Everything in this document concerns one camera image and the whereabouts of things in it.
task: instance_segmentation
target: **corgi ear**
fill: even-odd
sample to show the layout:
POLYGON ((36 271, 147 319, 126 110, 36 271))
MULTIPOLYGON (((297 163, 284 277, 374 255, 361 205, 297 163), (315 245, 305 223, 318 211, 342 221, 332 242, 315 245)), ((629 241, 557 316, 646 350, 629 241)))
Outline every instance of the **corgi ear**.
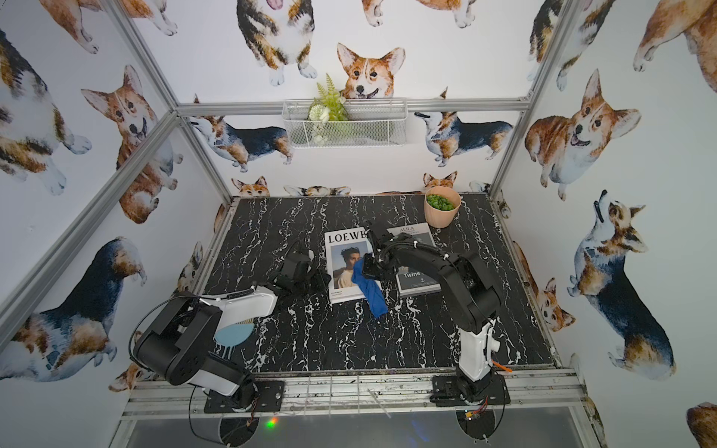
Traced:
POLYGON ((142 82, 139 80, 139 75, 134 67, 131 65, 125 66, 125 87, 129 87, 134 90, 137 95, 142 96, 142 82))
POLYGON ((613 138, 622 137, 635 129, 635 126, 640 122, 640 118, 642 118, 642 114, 640 114, 640 111, 637 109, 616 110, 615 116, 617 117, 617 121, 612 126, 613 138))
POLYGON ((360 58, 356 53, 349 50, 346 45, 339 43, 336 45, 336 52, 338 53, 338 60, 343 65, 343 71, 348 74, 351 71, 353 64, 360 58))
POLYGON ((94 90, 82 89, 82 94, 88 103, 97 109, 102 115, 114 120, 114 117, 110 113, 109 95, 104 92, 96 92, 94 90))
POLYGON ((403 61, 406 60, 406 50, 401 47, 394 48, 390 53, 381 58, 389 65, 389 71, 395 75, 401 69, 403 61))
POLYGON ((336 189, 331 189, 331 196, 346 196, 351 193, 351 189, 347 186, 340 186, 336 189))
POLYGON ((563 310, 562 308, 560 309, 560 313, 563 315, 563 328, 569 327, 570 325, 573 325, 575 323, 575 316, 563 310))
POLYGON ((630 207, 630 216, 634 216, 642 211, 646 206, 645 205, 638 205, 634 207, 630 207))
POLYGON ((545 285, 545 292, 550 292, 551 294, 555 294, 555 277, 551 278, 548 281, 548 284, 545 285))
POLYGON ((602 96, 602 88, 600 87, 600 71, 595 69, 585 87, 585 95, 583 96, 583 105, 594 98, 602 96))

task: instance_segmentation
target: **corgi wallpaper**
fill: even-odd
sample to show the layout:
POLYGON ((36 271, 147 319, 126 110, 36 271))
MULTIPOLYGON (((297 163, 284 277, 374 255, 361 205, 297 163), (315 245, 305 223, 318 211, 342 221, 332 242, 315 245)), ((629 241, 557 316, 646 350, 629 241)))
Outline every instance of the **corgi wallpaper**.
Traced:
POLYGON ((716 4, 586 0, 502 185, 526 285, 610 447, 715 446, 717 308, 698 279, 717 249, 716 4))
POLYGON ((145 313, 190 287, 222 202, 182 132, 169 143, 184 154, 182 193, 162 196, 143 225, 116 204, 0 352, 3 446, 106 447, 126 391, 156 379, 130 362, 127 343, 145 313))

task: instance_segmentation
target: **book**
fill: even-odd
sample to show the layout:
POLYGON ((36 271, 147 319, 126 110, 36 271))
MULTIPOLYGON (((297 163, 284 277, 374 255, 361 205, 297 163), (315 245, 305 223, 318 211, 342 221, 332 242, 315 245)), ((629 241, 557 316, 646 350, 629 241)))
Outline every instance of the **book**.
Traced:
MULTIPOLYGON (((393 227, 388 230, 393 235, 401 233, 409 234, 418 240, 418 242, 430 244, 431 246, 436 247, 436 243, 433 241, 433 235, 431 234, 431 229, 428 227, 428 223, 422 222, 420 224, 410 224, 407 226, 393 227)), ((431 294, 432 292, 439 292, 441 290, 441 285, 437 281, 410 267, 401 268, 399 273, 396 274, 396 283, 399 287, 400 297, 418 294, 431 294)))
POLYGON ((363 299, 361 289, 351 281, 353 265, 373 248, 363 227, 324 233, 326 270, 331 276, 328 299, 331 303, 363 299))

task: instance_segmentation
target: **blue cloth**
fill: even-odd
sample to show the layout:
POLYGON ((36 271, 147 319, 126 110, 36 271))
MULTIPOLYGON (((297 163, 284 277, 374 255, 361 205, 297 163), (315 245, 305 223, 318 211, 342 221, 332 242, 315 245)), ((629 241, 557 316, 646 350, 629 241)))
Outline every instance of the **blue cloth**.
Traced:
POLYGON ((364 268, 364 259, 360 259, 353 266, 353 275, 351 275, 351 281, 358 285, 361 292, 364 294, 366 300, 369 301, 369 308, 371 308, 371 314, 376 319, 389 311, 389 307, 386 306, 386 299, 384 299, 384 293, 381 288, 374 280, 364 278, 361 274, 364 268))

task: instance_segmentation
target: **black marble table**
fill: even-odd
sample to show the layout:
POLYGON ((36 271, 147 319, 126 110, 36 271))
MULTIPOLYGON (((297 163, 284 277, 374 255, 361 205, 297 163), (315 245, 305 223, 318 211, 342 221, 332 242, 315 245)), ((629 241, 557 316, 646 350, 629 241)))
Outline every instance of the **black marble table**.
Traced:
MULTIPOLYGON (((343 196, 242 199, 204 293, 222 294, 265 280, 297 238, 319 252, 326 270, 323 234, 383 219, 389 227, 425 222, 423 196, 343 196)), ((448 252, 478 249, 503 280, 507 298, 496 325, 503 365, 552 365, 549 346, 536 324, 488 198, 465 194, 453 223, 433 229, 448 252)), ((398 298, 395 284, 384 288, 389 314, 378 321, 365 300, 331 305, 328 293, 295 297, 255 320, 253 334, 217 354, 253 372, 449 368, 458 362, 460 342, 440 293, 398 298)))

